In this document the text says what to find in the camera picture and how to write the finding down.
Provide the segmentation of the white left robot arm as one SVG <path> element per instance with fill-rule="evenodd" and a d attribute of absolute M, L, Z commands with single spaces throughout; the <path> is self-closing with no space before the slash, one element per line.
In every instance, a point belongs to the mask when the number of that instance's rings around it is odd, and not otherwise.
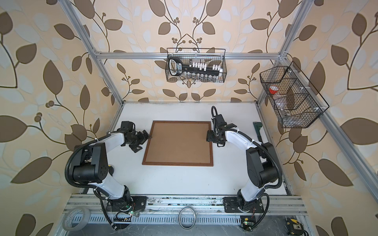
<path fill-rule="evenodd" d="M 116 131 L 76 146 L 66 164 L 65 178 L 73 187 L 91 188 L 100 203 L 108 203 L 112 211 L 143 210 L 147 197 L 132 197 L 129 188 L 114 179 L 107 154 L 114 148 L 125 146 L 137 153 L 149 139 L 151 136 L 147 131 L 137 132 L 133 122 L 124 121 Z"/>

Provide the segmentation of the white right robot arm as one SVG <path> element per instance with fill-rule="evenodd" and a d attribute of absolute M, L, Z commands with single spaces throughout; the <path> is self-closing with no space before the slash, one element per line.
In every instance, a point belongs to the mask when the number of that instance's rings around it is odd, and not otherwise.
<path fill-rule="evenodd" d="M 206 141 L 217 147 L 224 147 L 227 142 L 246 153 L 247 174 L 249 181 L 238 190 L 236 203 L 232 206 L 240 212 L 249 212 L 266 190 L 278 189 L 283 182 L 282 169 L 271 143 L 262 143 L 241 132 L 236 125 L 227 124 L 220 114 L 212 114 L 213 129 L 207 132 Z"/>

